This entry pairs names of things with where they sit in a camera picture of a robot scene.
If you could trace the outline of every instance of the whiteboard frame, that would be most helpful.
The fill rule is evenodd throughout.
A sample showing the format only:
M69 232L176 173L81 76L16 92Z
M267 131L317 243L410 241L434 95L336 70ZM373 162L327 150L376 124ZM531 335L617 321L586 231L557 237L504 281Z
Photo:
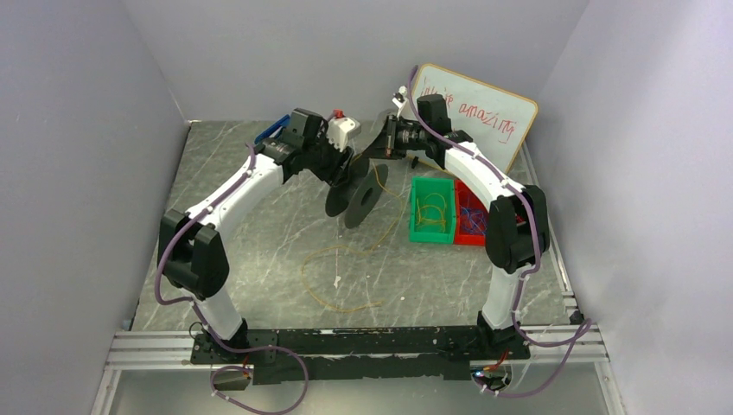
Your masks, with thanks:
M526 102L529 102L530 104L533 104L534 105L534 114L532 115L532 118L530 119L529 124L527 125L525 134L522 136L522 138L520 139L519 143L517 144L517 149L514 151L514 154L512 156L512 159L509 161L509 164L507 165L507 170L504 171L504 173L508 173L509 170L512 169L512 166L514 165L514 160L517 159L517 155L519 154L519 150L522 148L522 144L524 144L524 142L525 142L526 135L529 133L529 130L532 128L532 125L534 124L534 119L537 117L537 113L539 112L539 106L537 105L537 102L534 101L533 99L529 99L527 97L523 97L521 95L517 95L516 93L511 93L511 92L507 91L506 89L501 89L501 88L499 88L497 86L493 86L493 85L488 84L488 83L486 83L486 82L484 82L482 80L477 80L477 79L471 78L470 76L466 76L466 75L464 75L462 73L451 71L450 69L448 69L446 67L441 67L441 66L436 65L434 63L424 63L417 70L417 73L415 73L415 77L413 78L414 81L412 82L412 87L411 87L411 90L410 90L410 96L412 97L412 99L416 99L415 98L415 88L417 87L417 80L420 79L420 75L423 73L423 69L425 69L426 67L434 67L435 69L438 69L438 70L441 70L441 71L444 71L444 72L453 74L455 76L460 76L461 78L464 78L465 80L470 80L472 82L475 82L477 84L480 84L480 85L489 87L491 89L494 89L496 91L505 93L507 95L512 95L515 98L522 99L522 100L524 100Z

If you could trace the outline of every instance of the black wire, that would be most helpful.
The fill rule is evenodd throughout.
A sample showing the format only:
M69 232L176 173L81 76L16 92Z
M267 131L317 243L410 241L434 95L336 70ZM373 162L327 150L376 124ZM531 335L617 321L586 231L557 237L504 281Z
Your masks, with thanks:
M201 322L192 322L192 323L191 323L191 325L190 325L190 326L188 326L188 335L190 335L190 336L191 336L191 338L192 338L192 339L194 339L194 340L196 340L196 336L195 336L195 335L194 335L193 333L191 333L191 329L192 329L192 328L193 328L193 327L194 327L194 326L195 326L196 324L200 324L200 325L201 325L201 328L202 328L202 329L204 328L204 325L203 325L203 324L201 324Z

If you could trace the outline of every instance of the spool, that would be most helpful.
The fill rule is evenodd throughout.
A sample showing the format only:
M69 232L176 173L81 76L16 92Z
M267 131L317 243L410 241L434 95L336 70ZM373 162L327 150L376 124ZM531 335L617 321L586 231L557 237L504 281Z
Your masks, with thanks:
M349 180L328 191L326 214L334 217L344 213L346 228L357 227L372 212L382 196L382 186L386 185L388 172L386 164L369 169L369 159L365 157L354 161L349 166Z

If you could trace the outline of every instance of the blue object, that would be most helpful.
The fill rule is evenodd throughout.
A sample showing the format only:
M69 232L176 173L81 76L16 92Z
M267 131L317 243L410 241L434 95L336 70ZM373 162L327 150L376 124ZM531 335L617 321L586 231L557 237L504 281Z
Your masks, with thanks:
M260 141L271 136L272 133L274 133L277 130L280 130L280 131L277 131L277 135L275 137L280 137L280 132L282 132L282 128L285 127L289 121L290 121L290 115L283 116L275 124L267 127L267 130L260 132L259 135L255 137L254 143L259 144Z

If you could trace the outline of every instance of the gray wall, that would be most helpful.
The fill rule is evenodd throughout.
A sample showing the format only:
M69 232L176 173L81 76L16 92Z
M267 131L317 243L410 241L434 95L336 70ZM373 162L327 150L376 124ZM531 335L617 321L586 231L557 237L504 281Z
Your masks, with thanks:
M370 119L433 62L535 98L588 0L124 0L188 119Z
M592 2L528 138L630 414L733 413L731 20L724 0Z
M0 406L89 413L187 125L117 0L0 6Z

